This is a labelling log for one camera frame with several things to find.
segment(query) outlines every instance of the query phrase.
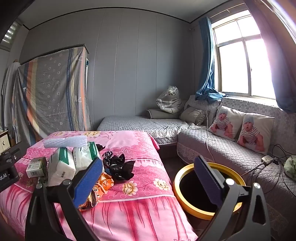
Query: window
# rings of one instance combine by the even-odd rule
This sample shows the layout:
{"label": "window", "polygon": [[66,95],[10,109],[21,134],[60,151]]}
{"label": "window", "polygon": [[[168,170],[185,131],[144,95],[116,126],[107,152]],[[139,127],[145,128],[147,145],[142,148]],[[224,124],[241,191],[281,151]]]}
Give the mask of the window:
{"label": "window", "polygon": [[9,30],[7,30],[7,33],[5,34],[4,38],[2,39],[2,42],[0,43],[0,48],[10,51],[13,40],[15,39],[15,35],[20,28],[20,24],[17,22],[14,22]]}
{"label": "window", "polygon": [[275,99],[267,51],[248,10],[212,24],[219,81],[228,95]]}

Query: white power adapter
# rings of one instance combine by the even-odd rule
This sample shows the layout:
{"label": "white power adapter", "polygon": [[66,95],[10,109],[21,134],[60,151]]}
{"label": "white power adapter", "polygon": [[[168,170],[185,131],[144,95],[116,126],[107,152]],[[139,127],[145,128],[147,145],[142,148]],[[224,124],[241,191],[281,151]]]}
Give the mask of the white power adapter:
{"label": "white power adapter", "polygon": [[263,162],[269,162],[271,160],[273,160],[274,158],[271,157],[270,155],[266,155],[264,157],[261,158]]}

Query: sofa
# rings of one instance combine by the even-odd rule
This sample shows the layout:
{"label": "sofa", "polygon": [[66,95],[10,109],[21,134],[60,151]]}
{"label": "sofa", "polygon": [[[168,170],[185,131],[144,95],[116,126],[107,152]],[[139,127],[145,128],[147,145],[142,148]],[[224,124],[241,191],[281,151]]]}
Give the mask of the sofa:
{"label": "sofa", "polygon": [[[185,103],[184,109],[194,107],[208,111],[207,120],[200,126],[179,119],[110,116],[102,121],[98,131],[145,131],[159,143],[160,150],[168,144],[176,145],[178,156],[188,164],[192,163],[196,156],[202,155],[207,161],[225,165],[242,175],[260,164],[264,155],[207,131],[221,106],[275,117],[269,153],[283,156],[279,148],[272,150],[274,144],[280,144],[286,151],[296,153],[296,113],[287,114],[275,101],[266,104],[265,100],[263,102],[260,99],[225,97],[221,101],[208,104],[206,101],[195,100],[192,95]],[[280,241],[294,240],[296,182],[286,176],[281,165],[274,163],[266,167],[260,166],[244,175],[243,179],[247,185],[258,182],[266,193],[272,237]]]}
{"label": "sofa", "polygon": [[[296,114],[287,114],[276,105],[266,105],[252,102],[249,99],[223,98],[220,103],[213,103],[217,109],[211,109],[211,119],[208,126],[214,121],[214,116],[221,106],[226,106],[245,113],[257,113],[275,117],[271,136],[271,153],[273,144],[280,144],[286,151],[296,152]],[[191,96],[185,107],[204,109],[203,101],[195,101]],[[263,154],[244,148],[225,138],[216,136],[207,131],[207,127],[184,130],[178,134],[177,154],[186,162],[192,163],[194,158],[202,155],[210,162],[225,165],[242,175],[261,163]],[[281,157],[279,148],[273,154]],[[271,223],[271,234],[275,240],[293,240],[293,228],[296,224],[296,182],[290,179],[281,168],[274,163],[260,166],[256,171],[243,176],[247,185],[258,182],[265,193]]]}

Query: quilted gray mattress cover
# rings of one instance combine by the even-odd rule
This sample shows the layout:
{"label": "quilted gray mattress cover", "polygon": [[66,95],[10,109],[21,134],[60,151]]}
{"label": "quilted gray mattress cover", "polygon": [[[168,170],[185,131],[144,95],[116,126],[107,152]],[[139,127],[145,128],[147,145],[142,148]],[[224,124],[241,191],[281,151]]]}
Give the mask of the quilted gray mattress cover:
{"label": "quilted gray mattress cover", "polygon": [[[246,149],[236,142],[221,138],[205,127],[195,130],[185,130],[179,133],[177,153],[186,162],[192,163],[199,154],[216,163],[225,165],[242,175],[261,163],[262,154]],[[296,183],[288,178],[281,166],[271,163],[267,167],[261,166],[256,171],[243,176],[247,185],[258,182],[265,193],[268,204],[272,235],[276,240],[290,240],[294,235],[296,223]]]}
{"label": "quilted gray mattress cover", "polygon": [[176,143],[178,134],[198,126],[180,119],[147,119],[142,116],[108,116],[98,127],[98,131],[145,131],[159,145]]}

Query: pink floral bedspread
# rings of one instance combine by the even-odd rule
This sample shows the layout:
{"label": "pink floral bedspread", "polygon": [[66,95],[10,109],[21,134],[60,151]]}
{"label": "pink floral bedspread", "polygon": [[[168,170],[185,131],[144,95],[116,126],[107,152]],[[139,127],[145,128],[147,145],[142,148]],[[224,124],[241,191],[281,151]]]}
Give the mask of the pink floral bedspread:
{"label": "pink floral bedspread", "polygon": [[[75,135],[86,135],[88,141],[106,146],[101,155],[111,150],[114,155],[124,153],[126,160],[136,161],[134,177],[130,181],[115,184],[95,208],[82,213],[100,240],[197,239],[172,192],[169,177],[157,153],[159,146],[150,135],[140,131],[63,131],[48,138]],[[56,150],[45,149],[43,141],[30,147],[16,163],[20,181],[0,193],[3,214],[23,236],[31,195],[37,182],[37,178],[27,177],[27,165],[32,158],[48,158]],[[56,209],[67,237],[75,240],[61,207],[56,204]]]}

